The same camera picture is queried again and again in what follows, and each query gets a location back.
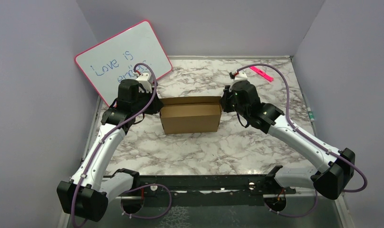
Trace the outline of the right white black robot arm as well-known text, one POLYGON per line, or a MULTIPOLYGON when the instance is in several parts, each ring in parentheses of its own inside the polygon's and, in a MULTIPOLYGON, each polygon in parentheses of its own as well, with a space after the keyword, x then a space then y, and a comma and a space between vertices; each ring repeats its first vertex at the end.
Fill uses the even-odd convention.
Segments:
POLYGON ((225 86, 220 104, 224 112, 236 112, 238 118, 244 118, 247 121, 245 127, 251 126, 283 141, 312 164, 306 168, 279 169, 275 175, 265 179, 268 192, 277 193, 283 187, 309 188, 336 200, 353 177, 355 153, 352 150, 346 148, 341 151, 312 135, 310 139, 326 147, 326 151, 309 142, 287 122, 281 109, 260 101, 255 86, 249 81, 225 86))

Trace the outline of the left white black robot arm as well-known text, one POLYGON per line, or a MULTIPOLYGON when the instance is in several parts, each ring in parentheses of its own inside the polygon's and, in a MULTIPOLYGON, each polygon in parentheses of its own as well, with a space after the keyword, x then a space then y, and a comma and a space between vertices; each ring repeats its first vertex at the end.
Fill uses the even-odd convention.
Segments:
POLYGON ((102 114, 101 126, 91 151, 69 181, 61 181, 57 194, 65 213, 73 218, 98 222, 109 202, 126 192, 136 194, 138 172, 122 169, 103 181, 107 166, 130 127, 139 115, 156 114, 163 107, 157 95, 155 79, 124 79, 118 96, 102 114))

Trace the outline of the brown cardboard box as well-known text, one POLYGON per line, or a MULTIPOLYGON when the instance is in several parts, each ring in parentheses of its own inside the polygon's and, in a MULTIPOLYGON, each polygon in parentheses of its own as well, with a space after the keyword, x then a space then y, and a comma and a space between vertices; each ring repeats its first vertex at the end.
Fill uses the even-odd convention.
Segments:
POLYGON ((219 96, 162 98, 160 119, 165 134, 217 132, 221 120, 219 96))

